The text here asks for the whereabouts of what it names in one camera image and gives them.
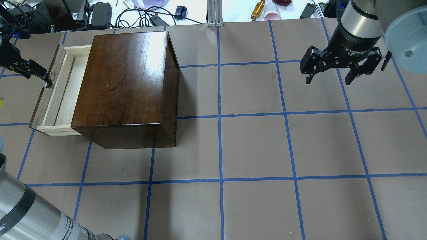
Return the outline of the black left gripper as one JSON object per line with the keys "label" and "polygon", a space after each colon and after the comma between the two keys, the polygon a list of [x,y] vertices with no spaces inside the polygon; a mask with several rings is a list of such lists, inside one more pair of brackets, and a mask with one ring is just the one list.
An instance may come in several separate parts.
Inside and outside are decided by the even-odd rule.
{"label": "black left gripper", "polygon": [[52,79],[44,67],[34,60],[26,61],[23,59],[20,56],[20,50],[5,39],[2,39],[0,46],[0,65],[27,79],[34,75],[44,80],[47,84],[52,84]]}

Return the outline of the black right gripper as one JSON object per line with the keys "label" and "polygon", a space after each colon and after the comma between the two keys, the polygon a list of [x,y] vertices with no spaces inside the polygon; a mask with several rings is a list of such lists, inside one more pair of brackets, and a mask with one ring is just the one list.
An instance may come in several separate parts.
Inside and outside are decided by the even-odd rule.
{"label": "black right gripper", "polygon": [[379,47],[375,47],[379,37],[362,38],[337,25],[324,51],[308,47],[300,61],[300,72],[304,74],[306,84],[310,84],[314,75],[330,68],[348,68],[345,84],[363,74],[370,75],[382,59]]}

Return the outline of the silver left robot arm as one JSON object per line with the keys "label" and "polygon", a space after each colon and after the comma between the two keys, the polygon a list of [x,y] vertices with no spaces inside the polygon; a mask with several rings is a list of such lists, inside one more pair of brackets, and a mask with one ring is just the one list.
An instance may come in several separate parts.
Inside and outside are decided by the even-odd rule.
{"label": "silver left robot arm", "polygon": [[[1,93],[5,103],[1,107],[1,127],[23,127],[28,124],[31,135],[28,137],[20,161],[17,175],[7,172],[8,163],[13,161],[8,154],[1,154],[1,239],[4,240],[111,240],[107,233],[96,234],[87,225],[75,219],[41,197],[30,184],[24,184],[23,169],[35,177],[52,174],[65,175],[69,172],[84,175],[88,156],[77,150],[66,156],[60,148],[69,146],[81,138],[75,134],[66,135],[67,142],[60,141],[60,132],[54,130],[58,115],[63,112],[62,103],[68,103],[66,86],[77,80],[77,74],[84,73],[84,67],[91,46],[78,45],[64,47],[49,44],[47,41],[32,43],[25,59],[30,59],[49,68],[47,75],[52,78],[52,86],[40,82],[29,90],[30,80],[24,76],[1,77]],[[56,151],[57,159],[47,158],[46,154]]]}

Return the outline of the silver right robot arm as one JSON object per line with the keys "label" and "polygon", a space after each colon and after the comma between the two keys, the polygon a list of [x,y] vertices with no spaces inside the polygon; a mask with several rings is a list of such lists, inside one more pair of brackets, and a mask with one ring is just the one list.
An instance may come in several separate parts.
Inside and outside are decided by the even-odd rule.
{"label": "silver right robot arm", "polygon": [[381,37],[387,47],[381,70],[394,57],[405,71],[426,73],[427,6],[425,0],[351,0],[324,50],[309,47],[300,72],[310,84],[314,75],[331,68],[349,68],[346,85],[370,75],[382,58],[375,44]]}

